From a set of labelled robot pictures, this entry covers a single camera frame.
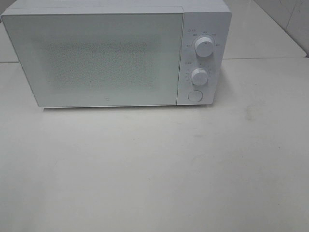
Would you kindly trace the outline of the upper white power knob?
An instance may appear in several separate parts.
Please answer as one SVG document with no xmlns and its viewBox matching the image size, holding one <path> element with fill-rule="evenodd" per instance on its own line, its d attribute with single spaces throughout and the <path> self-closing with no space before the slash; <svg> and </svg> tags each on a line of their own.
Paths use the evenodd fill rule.
<svg viewBox="0 0 309 232">
<path fill-rule="evenodd" d="M 214 40 L 208 35 L 201 36 L 194 42 L 194 49 L 199 57 L 206 58 L 214 52 Z"/>
</svg>

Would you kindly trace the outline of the white microwave oven body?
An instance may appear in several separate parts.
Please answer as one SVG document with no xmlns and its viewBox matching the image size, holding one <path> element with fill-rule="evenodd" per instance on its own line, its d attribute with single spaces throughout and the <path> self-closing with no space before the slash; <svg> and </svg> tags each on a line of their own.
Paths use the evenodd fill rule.
<svg viewBox="0 0 309 232">
<path fill-rule="evenodd" d="M 232 16 L 222 0 L 18 0 L 3 12 L 1 20 L 3 22 L 6 15 L 90 14 L 182 14 L 178 90 L 174 105 L 213 103 Z M 215 43 L 214 52 L 206 58 L 199 57 L 194 49 L 196 39 L 204 35 L 212 37 Z M 197 68 L 205 69 L 209 75 L 205 85 L 195 86 L 192 83 L 191 73 Z M 188 99 L 188 94 L 194 90 L 203 93 L 200 102 Z"/>
</svg>

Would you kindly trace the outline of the round white door button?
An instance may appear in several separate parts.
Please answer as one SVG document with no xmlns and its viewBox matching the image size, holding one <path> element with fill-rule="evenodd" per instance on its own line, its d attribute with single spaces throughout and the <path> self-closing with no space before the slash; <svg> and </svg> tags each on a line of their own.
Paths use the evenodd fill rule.
<svg viewBox="0 0 309 232">
<path fill-rule="evenodd" d="M 188 99 L 192 102 L 200 102 L 203 98 L 203 93 L 198 90 L 191 91 L 188 94 Z"/>
</svg>

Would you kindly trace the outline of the white microwave door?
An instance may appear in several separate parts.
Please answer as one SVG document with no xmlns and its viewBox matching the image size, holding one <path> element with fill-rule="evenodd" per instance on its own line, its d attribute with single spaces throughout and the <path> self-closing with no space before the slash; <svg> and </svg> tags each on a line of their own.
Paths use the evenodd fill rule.
<svg viewBox="0 0 309 232">
<path fill-rule="evenodd" d="M 40 107 L 174 105 L 182 14 L 6 15 Z"/>
</svg>

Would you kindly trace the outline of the white timer knob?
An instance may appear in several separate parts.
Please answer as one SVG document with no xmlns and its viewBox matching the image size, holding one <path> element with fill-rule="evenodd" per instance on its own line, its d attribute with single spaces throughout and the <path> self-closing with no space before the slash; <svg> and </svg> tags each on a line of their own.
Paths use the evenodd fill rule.
<svg viewBox="0 0 309 232">
<path fill-rule="evenodd" d="M 193 85 L 202 86 L 207 83 L 209 75 L 207 71 L 203 68 L 194 69 L 191 73 L 191 80 Z"/>
</svg>

